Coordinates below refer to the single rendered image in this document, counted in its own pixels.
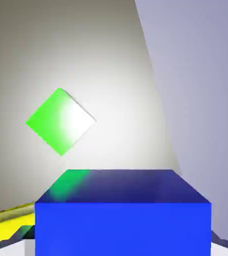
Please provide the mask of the large yellow box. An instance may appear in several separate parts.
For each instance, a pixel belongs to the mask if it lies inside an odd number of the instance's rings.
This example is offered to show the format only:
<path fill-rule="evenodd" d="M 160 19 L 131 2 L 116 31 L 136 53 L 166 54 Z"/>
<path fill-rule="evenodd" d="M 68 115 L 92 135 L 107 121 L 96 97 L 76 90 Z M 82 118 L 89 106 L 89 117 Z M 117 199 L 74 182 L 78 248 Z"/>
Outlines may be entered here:
<path fill-rule="evenodd" d="M 19 229 L 26 230 L 35 224 L 34 202 L 0 211 L 0 241 L 8 240 Z"/>

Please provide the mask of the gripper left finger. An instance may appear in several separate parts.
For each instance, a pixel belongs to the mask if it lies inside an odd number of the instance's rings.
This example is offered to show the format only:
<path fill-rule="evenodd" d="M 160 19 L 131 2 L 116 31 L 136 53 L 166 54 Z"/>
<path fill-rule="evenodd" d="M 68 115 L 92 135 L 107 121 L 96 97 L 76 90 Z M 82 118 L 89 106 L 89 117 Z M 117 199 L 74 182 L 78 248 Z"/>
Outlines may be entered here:
<path fill-rule="evenodd" d="M 35 226 L 21 226 L 9 239 L 0 241 L 0 256 L 35 256 Z"/>

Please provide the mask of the small green cube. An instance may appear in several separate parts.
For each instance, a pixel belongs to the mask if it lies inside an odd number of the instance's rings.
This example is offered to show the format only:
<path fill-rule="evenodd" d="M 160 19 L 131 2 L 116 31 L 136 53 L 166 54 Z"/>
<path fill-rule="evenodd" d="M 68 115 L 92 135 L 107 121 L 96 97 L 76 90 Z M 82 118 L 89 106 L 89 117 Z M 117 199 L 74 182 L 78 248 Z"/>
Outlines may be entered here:
<path fill-rule="evenodd" d="M 64 89 L 57 88 L 26 124 L 62 156 L 95 121 Z"/>

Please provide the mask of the small blue cube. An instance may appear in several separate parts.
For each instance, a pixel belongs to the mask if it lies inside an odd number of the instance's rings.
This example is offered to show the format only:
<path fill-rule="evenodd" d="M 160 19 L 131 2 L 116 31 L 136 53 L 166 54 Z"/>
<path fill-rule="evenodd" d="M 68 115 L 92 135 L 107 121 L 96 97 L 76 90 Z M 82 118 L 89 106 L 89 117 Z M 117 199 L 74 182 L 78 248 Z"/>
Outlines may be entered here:
<path fill-rule="evenodd" d="M 35 256 L 211 256 L 212 205 L 173 170 L 69 169 L 34 214 Z"/>

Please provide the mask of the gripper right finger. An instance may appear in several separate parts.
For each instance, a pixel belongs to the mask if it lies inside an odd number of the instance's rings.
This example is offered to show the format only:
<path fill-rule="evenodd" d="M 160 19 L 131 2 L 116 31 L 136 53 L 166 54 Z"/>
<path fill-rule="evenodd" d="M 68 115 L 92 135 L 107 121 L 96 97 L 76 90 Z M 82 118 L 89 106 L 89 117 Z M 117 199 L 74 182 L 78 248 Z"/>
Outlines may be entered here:
<path fill-rule="evenodd" d="M 211 231 L 211 256 L 228 256 L 228 240 Z"/>

